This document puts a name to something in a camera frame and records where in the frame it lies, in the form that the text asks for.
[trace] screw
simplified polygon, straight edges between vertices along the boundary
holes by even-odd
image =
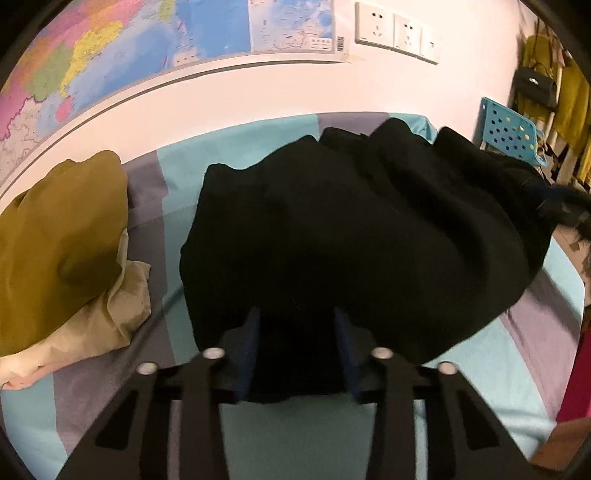
[[[371,350],[371,355],[374,358],[378,358],[380,360],[387,360],[388,358],[392,358],[394,356],[394,352],[389,348],[379,346]]]
[[[224,355],[226,355],[224,349],[217,346],[207,348],[203,351],[203,357],[208,360],[217,360],[218,358],[223,358]]]
[[[152,375],[158,371],[158,365],[154,362],[144,362],[143,364],[138,365],[136,371],[140,375]]]
[[[441,362],[437,366],[437,369],[443,375],[455,375],[455,374],[457,374],[457,366],[456,366],[456,364],[453,364],[451,362]]]

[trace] light switch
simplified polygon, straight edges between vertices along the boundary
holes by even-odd
[[[419,58],[438,64],[441,58],[439,33],[428,25],[421,28],[421,50]]]

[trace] bed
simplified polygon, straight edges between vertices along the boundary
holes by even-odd
[[[390,116],[403,119],[427,140],[435,139],[436,129],[419,115],[320,113],[210,132],[124,165],[129,175],[128,257],[152,265],[152,315],[130,347],[71,365],[30,388],[1,391],[0,426],[38,480],[57,476],[85,430],[138,364],[152,361],[169,367],[197,353],[178,262],[207,166],[245,168],[303,135],[318,138],[325,127],[369,134]],[[556,423],[577,349],[583,302],[581,279],[552,241],[543,270],[519,302],[429,366],[442,360],[457,363],[523,453],[531,456]],[[420,402],[415,418],[417,478],[423,480],[427,452]],[[231,478],[362,480],[373,420],[372,406],[359,406],[346,395],[223,406]],[[176,471],[174,455],[170,462],[171,472]]]

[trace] power socket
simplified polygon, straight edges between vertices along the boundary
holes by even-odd
[[[355,4],[355,41],[367,45],[392,48],[392,13],[374,5]]]
[[[421,53],[421,25],[394,14],[394,50],[418,56]]]

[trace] electrical outlet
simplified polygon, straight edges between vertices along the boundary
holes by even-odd
[[[421,53],[421,25],[394,14],[394,50],[418,56]]]
[[[428,25],[421,26],[420,58],[438,64],[441,57],[439,33]]]
[[[355,41],[392,48],[392,14],[383,8],[357,2],[355,4]]]

